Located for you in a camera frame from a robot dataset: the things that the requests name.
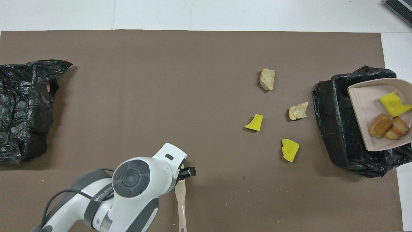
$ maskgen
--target white square plate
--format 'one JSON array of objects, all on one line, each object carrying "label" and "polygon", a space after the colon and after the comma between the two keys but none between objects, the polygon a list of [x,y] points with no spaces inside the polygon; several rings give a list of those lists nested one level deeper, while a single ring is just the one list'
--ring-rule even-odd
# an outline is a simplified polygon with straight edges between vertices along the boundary
[{"label": "white square plate", "polygon": [[[393,91],[397,91],[403,104],[412,104],[412,84],[405,80],[383,78],[357,83],[348,88],[356,120],[368,151],[383,151],[411,142],[412,132],[408,132],[398,140],[388,140],[383,136],[373,137],[368,133],[369,125],[378,115],[381,113],[388,114],[379,98]],[[412,110],[401,114],[399,117],[406,122],[408,127],[411,127]]]}]

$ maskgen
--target white plastic utensil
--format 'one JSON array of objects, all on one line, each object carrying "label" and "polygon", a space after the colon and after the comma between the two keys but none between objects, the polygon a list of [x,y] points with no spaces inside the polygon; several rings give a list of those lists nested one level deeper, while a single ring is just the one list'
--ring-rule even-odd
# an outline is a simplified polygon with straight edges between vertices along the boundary
[{"label": "white plastic utensil", "polygon": [[179,208],[179,232],[186,231],[186,209],[185,209],[185,198],[186,198],[186,180],[179,180],[175,186],[176,199],[178,200]]}]

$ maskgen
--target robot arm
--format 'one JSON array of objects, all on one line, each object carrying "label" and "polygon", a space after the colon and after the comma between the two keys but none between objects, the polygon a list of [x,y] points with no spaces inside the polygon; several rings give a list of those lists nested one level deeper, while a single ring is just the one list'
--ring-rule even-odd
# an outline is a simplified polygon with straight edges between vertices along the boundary
[{"label": "robot arm", "polygon": [[156,216],[159,196],[171,191],[177,180],[196,175],[193,167],[180,169],[186,157],[166,143],[152,158],[135,157],[121,163],[113,177],[103,170],[86,173],[71,189],[91,199],[66,193],[46,223],[32,232],[67,232],[77,220],[100,232],[144,232]]}]

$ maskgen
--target trash bag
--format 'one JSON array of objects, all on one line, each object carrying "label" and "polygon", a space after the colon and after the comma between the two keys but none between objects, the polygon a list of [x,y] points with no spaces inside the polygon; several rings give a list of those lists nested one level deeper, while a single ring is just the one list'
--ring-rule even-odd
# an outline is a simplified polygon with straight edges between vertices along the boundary
[{"label": "trash bag", "polygon": [[331,162],[369,178],[382,177],[412,161],[410,143],[379,152],[365,148],[348,87],[380,78],[396,78],[396,74],[389,69],[363,66],[353,73],[319,82],[312,92],[316,121]]},{"label": "trash bag", "polygon": [[18,165],[46,152],[56,77],[71,65],[64,60],[0,65],[0,162]]}]

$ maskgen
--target round gray button panel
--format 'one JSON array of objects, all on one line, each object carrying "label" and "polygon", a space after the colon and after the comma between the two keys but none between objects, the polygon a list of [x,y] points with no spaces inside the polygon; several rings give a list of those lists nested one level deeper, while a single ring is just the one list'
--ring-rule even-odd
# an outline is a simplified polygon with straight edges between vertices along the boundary
[{"label": "round gray button panel", "polygon": [[149,165],[142,160],[132,160],[117,168],[113,188],[122,197],[134,197],[147,188],[149,181]]}]

